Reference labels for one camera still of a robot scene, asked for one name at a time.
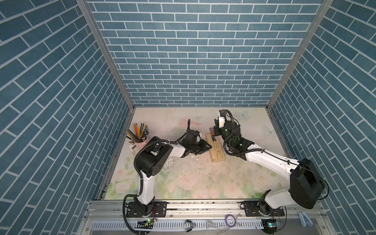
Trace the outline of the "aluminium mounting rail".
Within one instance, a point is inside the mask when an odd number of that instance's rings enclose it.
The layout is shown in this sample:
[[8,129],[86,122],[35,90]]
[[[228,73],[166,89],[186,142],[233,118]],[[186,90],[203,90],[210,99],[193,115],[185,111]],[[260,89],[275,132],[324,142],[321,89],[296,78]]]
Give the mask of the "aluminium mounting rail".
[[[240,209],[242,199],[223,200],[167,200],[165,217],[126,217],[126,209],[120,200],[91,201],[78,229],[79,235],[90,235],[96,231],[127,231],[130,234],[182,232],[193,234],[213,230],[224,234],[233,230],[259,230],[267,234],[292,234],[312,228],[320,235],[333,235],[333,226],[317,203],[313,209],[298,205],[283,207],[285,216],[247,217]],[[303,227],[298,212],[305,212],[313,222],[312,227]],[[191,220],[196,228],[186,233],[184,222]]]

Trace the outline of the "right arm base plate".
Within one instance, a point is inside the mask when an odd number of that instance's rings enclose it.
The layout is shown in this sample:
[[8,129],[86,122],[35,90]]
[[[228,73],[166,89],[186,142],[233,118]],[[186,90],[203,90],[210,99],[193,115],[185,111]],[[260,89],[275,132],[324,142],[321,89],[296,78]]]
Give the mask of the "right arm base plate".
[[260,203],[257,200],[248,200],[243,201],[240,203],[240,209],[244,210],[245,215],[247,217],[255,217],[255,216],[285,216],[285,211],[283,207],[279,207],[277,209],[273,209],[270,206]]

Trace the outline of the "grey clamp tool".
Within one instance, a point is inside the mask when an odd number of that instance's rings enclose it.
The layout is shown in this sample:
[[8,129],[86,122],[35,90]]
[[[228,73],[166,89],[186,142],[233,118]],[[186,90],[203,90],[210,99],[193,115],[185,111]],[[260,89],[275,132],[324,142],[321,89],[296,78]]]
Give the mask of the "grey clamp tool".
[[307,213],[305,212],[298,212],[298,216],[299,216],[299,220],[300,220],[300,223],[303,227],[312,227],[313,226],[313,222],[312,220],[310,219],[310,217],[307,215]]

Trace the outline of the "wooden block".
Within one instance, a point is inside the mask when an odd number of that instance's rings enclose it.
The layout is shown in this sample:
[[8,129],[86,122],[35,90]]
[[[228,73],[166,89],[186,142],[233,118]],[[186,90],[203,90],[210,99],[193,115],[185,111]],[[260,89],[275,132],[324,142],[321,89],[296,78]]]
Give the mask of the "wooden block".
[[219,140],[219,137],[214,137],[214,140],[213,140],[212,135],[210,133],[206,133],[205,137],[206,137],[207,143],[211,145],[211,149],[210,149],[211,161],[213,163],[223,162],[225,160],[225,154],[224,154],[221,141]]

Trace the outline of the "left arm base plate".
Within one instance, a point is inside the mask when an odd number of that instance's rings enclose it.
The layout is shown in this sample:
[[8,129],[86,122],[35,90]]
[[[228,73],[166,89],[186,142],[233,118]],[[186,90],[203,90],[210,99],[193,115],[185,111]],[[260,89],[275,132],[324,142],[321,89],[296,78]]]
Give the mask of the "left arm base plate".
[[165,201],[151,201],[144,205],[140,201],[130,202],[126,209],[126,217],[165,217],[167,211],[167,202]]

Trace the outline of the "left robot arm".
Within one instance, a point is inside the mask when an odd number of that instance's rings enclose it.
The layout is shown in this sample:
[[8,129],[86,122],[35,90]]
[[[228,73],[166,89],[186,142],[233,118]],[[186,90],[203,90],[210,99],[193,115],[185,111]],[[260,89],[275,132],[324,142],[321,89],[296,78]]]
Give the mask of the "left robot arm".
[[211,149],[212,146],[201,138],[201,133],[191,129],[187,129],[176,141],[153,137],[134,159],[134,168],[140,177],[140,187],[138,194],[128,194],[124,197],[125,206],[129,205],[129,198],[143,206],[149,205],[155,199],[155,177],[170,158],[184,158],[190,154],[201,155]]

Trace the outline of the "red-handled claw hammer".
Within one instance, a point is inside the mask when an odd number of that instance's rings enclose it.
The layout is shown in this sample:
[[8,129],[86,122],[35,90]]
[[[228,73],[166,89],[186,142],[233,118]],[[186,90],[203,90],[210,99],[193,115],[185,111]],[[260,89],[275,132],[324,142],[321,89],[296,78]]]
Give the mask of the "red-handled claw hammer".
[[211,139],[212,139],[213,142],[215,142],[216,141],[216,135],[215,135],[214,127],[210,127],[209,130],[210,130],[210,133],[211,133]]

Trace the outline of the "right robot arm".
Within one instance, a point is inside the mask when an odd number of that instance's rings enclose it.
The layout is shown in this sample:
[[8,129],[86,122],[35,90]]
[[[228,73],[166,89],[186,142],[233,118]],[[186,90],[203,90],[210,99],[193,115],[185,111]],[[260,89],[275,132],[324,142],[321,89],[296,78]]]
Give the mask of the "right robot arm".
[[327,183],[311,160],[290,159],[269,152],[243,138],[240,125],[224,117],[214,121],[212,135],[223,139],[223,147],[227,155],[264,166],[289,181],[288,186],[278,191],[269,189],[264,192],[258,200],[260,213],[269,215],[275,209],[293,204],[312,209],[316,202],[321,200],[320,195]]

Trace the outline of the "pink pencil cup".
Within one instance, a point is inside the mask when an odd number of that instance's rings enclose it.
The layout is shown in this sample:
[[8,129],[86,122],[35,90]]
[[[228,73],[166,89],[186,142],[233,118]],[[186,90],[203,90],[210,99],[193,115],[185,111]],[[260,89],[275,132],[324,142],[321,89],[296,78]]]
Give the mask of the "pink pencil cup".
[[147,137],[143,142],[141,142],[141,143],[135,143],[134,144],[134,150],[136,150],[136,151],[140,151],[141,149],[143,149],[145,146],[146,146],[146,144],[148,143],[150,141],[150,137]]

